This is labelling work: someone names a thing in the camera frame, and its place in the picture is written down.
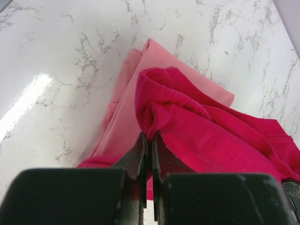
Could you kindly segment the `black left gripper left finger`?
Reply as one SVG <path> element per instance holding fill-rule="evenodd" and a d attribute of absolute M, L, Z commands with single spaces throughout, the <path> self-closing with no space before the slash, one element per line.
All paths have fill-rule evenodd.
<path fill-rule="evenodd" d="M 147 206 L 148 141 L 108 168 L 44 168 L 19 173 L 0 207 L 3 225 L 141 225 Z"/>

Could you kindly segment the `magenta t-shirt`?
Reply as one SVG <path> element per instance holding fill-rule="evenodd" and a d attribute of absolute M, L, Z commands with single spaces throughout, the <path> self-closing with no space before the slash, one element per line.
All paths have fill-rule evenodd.
<path fill-rule="evenodd" d="M 197 89 L 177 68 L 150 68 L 137 79 L 138 131 L 160 132 L 169 148 L 199 173 L 267 173 L 300 179 L 300 151 L 277 120 L 235 111 Z"/>

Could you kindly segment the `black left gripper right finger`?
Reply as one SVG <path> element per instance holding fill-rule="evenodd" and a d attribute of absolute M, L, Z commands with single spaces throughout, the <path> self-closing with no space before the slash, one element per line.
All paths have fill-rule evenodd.
<path fill-rule="evenodd" d="M 152 140 L 154 219 L 160 225 L 297 225 L 283 184 L 263 173 L 197 173 Z"/>

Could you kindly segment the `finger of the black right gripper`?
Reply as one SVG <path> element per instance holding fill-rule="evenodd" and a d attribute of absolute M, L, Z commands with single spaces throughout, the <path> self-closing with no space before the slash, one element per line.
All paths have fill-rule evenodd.
<path fill-rule="evenodd" d="M 282 181 L 285 194 L 294 213 L 300 212 L 300 183 L 292 179 Z"/>

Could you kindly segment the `light pink t-shirt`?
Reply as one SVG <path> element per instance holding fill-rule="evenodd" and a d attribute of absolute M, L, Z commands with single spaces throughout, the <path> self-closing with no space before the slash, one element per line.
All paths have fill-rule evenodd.
<path fill-rule="evenodd" d="M 134 107 L 138 75 L 144 69 L 167 67 L 178 68 L 195 87 L 212 99 L 226 106 L 232 105 L 234 94 L 202 76 L 150 38 L 143 50 L 133 48 L 125 58 L 100 125 L 97 143 L 89 158 L 79 167 L 110 167 L 133 147 L 141 131 Z"/>

